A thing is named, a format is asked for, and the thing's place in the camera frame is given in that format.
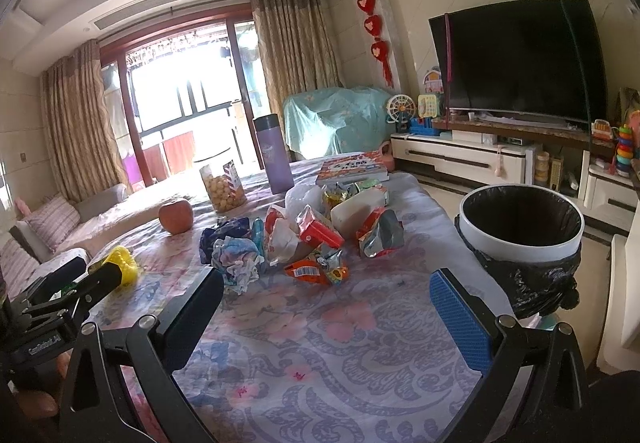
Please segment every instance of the blue gripper pad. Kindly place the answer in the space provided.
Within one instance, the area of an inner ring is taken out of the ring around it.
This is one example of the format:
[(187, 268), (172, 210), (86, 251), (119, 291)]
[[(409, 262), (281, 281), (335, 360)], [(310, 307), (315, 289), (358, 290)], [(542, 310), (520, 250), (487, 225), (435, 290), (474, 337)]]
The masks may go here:
[[(429, 282), (431, 303), (449, 330), (466, 365), (485, 375), (491, 367), (494, 356), (494, 337), (470, 308), (468, 298), (472, 296), (462, 288), (448, 269), (446, 273), (448, 276), (439, 269), (431, 275)], [(455, 280), (460, 290), (456, 289), (452, 280)]]

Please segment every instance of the drawer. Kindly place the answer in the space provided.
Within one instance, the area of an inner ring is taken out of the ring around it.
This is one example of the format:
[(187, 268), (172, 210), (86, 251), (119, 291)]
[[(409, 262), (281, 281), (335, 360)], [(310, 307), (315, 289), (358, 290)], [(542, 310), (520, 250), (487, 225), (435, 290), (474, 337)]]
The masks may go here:
[(638, 195), (632, 188), (589, 176), (584, 197), (588, 216), (629, 231), (637, 206)]
[(502, 155), (503, 176), (495, 175), (498, 155), (495, 151), (455, 145), (391, 139), (394, 158), (433, 165), (443, 174), (485, 184), (524, 183), (525, 158)]

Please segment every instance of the teal cloth cover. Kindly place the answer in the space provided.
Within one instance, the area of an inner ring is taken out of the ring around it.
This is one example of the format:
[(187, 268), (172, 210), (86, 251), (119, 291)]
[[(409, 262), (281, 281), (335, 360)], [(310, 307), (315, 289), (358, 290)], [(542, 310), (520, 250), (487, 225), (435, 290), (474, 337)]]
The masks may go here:
[(284, 102), (285, 141), (307, 160), (377, 149), (394, 127), (386, 123), (383, 90), (326, 88)]

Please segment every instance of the glass jar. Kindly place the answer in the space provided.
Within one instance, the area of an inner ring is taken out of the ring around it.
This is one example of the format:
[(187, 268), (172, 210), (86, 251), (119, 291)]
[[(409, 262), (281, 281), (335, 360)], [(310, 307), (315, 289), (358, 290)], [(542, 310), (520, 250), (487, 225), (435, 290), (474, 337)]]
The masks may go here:
[(220, 214), (246, 203), (242, 182), (233, 160), (215, 160), (200, 168), (202, 182), (213, 209)]

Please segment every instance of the beige curtain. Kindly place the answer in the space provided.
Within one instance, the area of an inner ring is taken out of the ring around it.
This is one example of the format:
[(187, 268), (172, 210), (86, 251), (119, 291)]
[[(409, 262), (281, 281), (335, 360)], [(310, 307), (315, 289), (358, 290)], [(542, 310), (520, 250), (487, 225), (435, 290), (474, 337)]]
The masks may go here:
[(284, 100), (342, 86), (320, 0), (251, 0), (271, 112)]
[(40, 94), (60, 192), (80, 202), (121, 182), (130, 188), (104, 102), (97, 41), (84, 43), (43, 72)]

